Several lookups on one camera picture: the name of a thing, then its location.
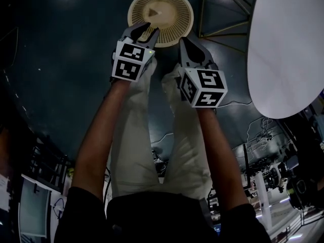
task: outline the white pants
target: white pants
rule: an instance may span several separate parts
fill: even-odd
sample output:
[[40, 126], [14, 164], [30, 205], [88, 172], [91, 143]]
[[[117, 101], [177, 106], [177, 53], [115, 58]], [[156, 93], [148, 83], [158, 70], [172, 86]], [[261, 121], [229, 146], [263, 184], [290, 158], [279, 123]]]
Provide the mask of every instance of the white pants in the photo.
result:
[[160, 184], [153, 161], [148, 129], [148, 93], [156, 68], [153, 60], [138, 83], [131, 83], [118, 118], [111, 149], [112, 197], [144, 191], [161, 191], [202, 199], [212, 187], [204, 139], [196, 110], [182, 102], [175, 77], [162, 79], [174, 119], [174, 147]]

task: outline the white round table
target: white round table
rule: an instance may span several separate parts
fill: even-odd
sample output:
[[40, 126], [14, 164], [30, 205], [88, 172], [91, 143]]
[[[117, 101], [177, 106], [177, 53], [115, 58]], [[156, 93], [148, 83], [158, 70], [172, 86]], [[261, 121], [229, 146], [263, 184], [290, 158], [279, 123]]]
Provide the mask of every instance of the white round table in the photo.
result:
[[324, 0], [256, 0], [248, 47], [252, 101], [279, 119], [324, 88]]

